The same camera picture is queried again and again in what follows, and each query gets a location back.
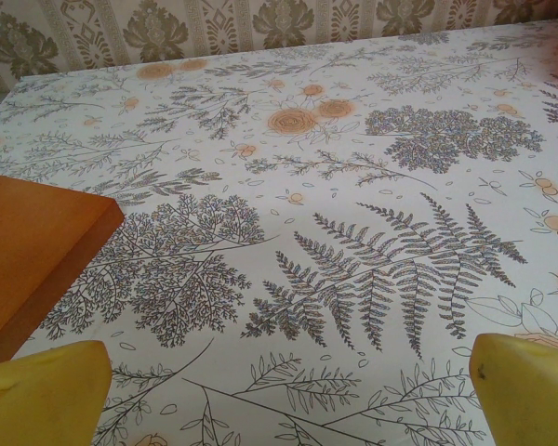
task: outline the fern leaf print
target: fern leaf print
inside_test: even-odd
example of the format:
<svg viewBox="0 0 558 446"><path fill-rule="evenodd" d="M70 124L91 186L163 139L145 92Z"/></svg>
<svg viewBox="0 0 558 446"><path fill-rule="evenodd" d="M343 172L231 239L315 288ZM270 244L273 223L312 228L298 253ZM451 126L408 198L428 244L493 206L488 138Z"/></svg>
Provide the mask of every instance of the fern leaf print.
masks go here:
<svg viewBox="0 0 558 446"><path fill-rule="evenodd" d="M466 336L466 301L491 277L514 283L503 270L506 256L526 263L515 242L502 241L467 205L462 226L432 197L422 193L433 222L416 221L413 214L359 203L376 216L376 231L313 216L339 248L299 232L294 238L310 258L302 266L277 251L276 260L288 284L265 282L270 299L257 298L257 311L242 336L284 333L295 340L307 333L326 346L326 317L332 319L343 342L356 349L351 330L359 324L372 346L383 349L387 317L395 307L403 312L409 346L422 358L422 331L426 316L437 308L444 328L456 339Z"/></svg>

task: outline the fern frond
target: fern frond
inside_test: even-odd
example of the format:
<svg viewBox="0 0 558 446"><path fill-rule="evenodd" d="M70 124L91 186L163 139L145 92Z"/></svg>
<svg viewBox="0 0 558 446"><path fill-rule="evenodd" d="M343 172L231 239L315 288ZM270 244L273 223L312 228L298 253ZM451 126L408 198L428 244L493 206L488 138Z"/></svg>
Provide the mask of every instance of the fern frond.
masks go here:
<svg viewBox="0 0 558 446"><path fill-rule="evenodd" d="M350 329L352 327L349 325L352 320L352 307L355 305L351 301L351 299L355 297L355 294L349 291L352 288L353 285L350 283L344 283L340 286L331 286L320 293L318 299L330 310L335 324L337 325L337 329L339 330L339 334L343 338L343 341L345 341L345 344L347 344L347 347L355 350L350 335Z"/></svg>
<svg viewBox="0 0 558 446"><path fill-rule="evenodd" d="M360 265L355 262L353 257L344 257L343 250L335 253L332 246L326 247L326 244L303 237L298 232L294 233L294 238L304 251L316 262L322 275L329 281L341 282L351 277Z"/></svg>
<svg viewBox="0 0 558 446"><path fill-rule="evenodd" d="M314 300L305 298L300 300L294 307L297 321L302 330L304 330L316 344L326 347L323 338L325 329L325 321L323 315L318 311L323 306Z"/></svg>
<svg viewBox="0 0 558 446"><path fill-rule="evenodd" d="M360 301L360 318L364 331L367 333L370 343L378 350L382 351L381 335L382 325L387 316L387 312L391 309L388 304L392 303L392 299L386 294L393 294L393 282L387 281L384 277L388 277L385 272L379 269L372 269L367 274L357 279L357 293Z"/></svg>
<svg viewBox="0 0 558 446"><path fill-rule="evenodd" d="M397 239L403 244L404 251L413 256L425 256L433 252L432 245L436 244L442 237L432 236L435 229L419 231L428 226L426 222L413 223L413 214L405 216L403 212L397 215L392 209L377 207L371 204L358 203L379 216L382 216L387 223L391 224L393 230L397 231Z"/></svg>
<svg viewBox="0 0 558 446"><path fill-rule="evenodd" d="M335 239L341 239L340 244L347 244L348 249L359 250L354 254L359 257L363 265L369 267L388 265L392 263L392 258L394 256L397 256L405 249L403 247L391 249L391 246L397 241L397 237L391 237L377 247L376 244L382 238L384 232L378 232L365 242L364 238L368 227L362 228L357 235L353 237L355 225L350 225L347 230L345 230L345 223L337 224L334 220L329 222L327 218L320 214L314 214L314 219L316 220L316 224L323 228L328 234L335 234Z"/></svg>
<svg viewBox="0 0 558 446"><path fill-rule="evenodd" d="M421 359L421 330L425 313L431 305L426 299L433 297L435 285L440 284L442 274L437 269L412 259L394 265L389 270L389 276L398 279L396 286L404 299L403 319L409 345Z"/></svg>
<svg viewBox="0 0 558 446"><path fill-rule="evenodd" d="M299 264L294 264L281 251L277 251L276 255L277 263L293 286L294 291L299 295L313 295L316 289L312 286L312 280L316 273L310 274L310 268L302 270Z"/></svg>

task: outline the branch print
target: branch print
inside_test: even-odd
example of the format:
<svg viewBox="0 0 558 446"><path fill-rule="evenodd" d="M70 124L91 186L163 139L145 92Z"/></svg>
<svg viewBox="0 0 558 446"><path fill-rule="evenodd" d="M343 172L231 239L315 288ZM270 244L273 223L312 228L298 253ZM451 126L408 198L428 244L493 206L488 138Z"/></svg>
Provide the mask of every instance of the branch print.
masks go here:
<svg viewBox="0 0 558 446"><path fill-rule="evenodd" d="M503 242L469 205L464 228L434 199L422 195L432 208L435 225L414 222L412 214L359 203L386 223L384 231L369 236L369 227L356 230L356 224L315 214L316 224L339 241L341 249L295 232L315 268L304 268L277 251L277 263L289 285L263 282L271 299L254 300L257 312L250 314L242 336L279 330L295 340L304 332L326 347L322 312L326 308L347 346L355 349L350 329L358 319L371 344L382 351L386 316L394 299L400 299L409 345L421 358L424 319L437 298L446 330L463 338L465 302L485 277L514 286L500 265L500 255L518 263L526 260L515 242Z"/></svg>
<svg viewBox="0 0 558 446"><path fill-rule="evenodd" d="M130 214L42 322L50 339L81 334L99 314L115 321L126 307L164 347L181 346L193 330L222 332L236 322L240 291L251 286L225 263L224 251L264 242L256 209L235 195L196 200L149 214Z"/></svg>
<svg viewBox="0 0 558 446"><path fill-rule="evenodd" d="M183 86L169 98L171 104L160 104L147 114L139 127L153 132L170 132L180 118L188 117L209 132L211 139L224 139L235 128L242 114L250 112L248 99L256 91L245 91L235 87L220 87L215 90L207 85Z"/></svg>

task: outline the wallpaper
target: wallpaper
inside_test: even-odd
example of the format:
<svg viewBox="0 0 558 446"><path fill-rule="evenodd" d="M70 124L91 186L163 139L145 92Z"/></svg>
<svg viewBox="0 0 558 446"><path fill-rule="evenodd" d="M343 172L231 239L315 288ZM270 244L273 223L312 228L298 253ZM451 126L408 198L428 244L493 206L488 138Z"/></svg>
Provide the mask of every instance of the wallpaper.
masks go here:
<svg viewBox="0 0 558 446"><path fill-rule="evenodd" d="M474 338L558 348L558 20L25 77L0 174L125 213L19 353L94 446L493 446Z"/></svg>
<svg viewBox="0 0 558 446"><path fill-rule="evenodd" d="M0 0L22 76L558 18L558 0Z"/></svg>

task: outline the table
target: table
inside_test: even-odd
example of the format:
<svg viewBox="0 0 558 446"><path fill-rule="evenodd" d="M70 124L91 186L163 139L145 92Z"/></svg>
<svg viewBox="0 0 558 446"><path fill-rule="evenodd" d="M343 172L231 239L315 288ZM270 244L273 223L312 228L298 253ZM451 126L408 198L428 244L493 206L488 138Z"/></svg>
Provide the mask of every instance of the table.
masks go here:
<svg viewBox="0 0 558 446"><path fill-rule="evenodd" d="M558 20L28 77L0 174L126 214L20 351L95 445L491 445L475 336L558 347Z"/></svg>

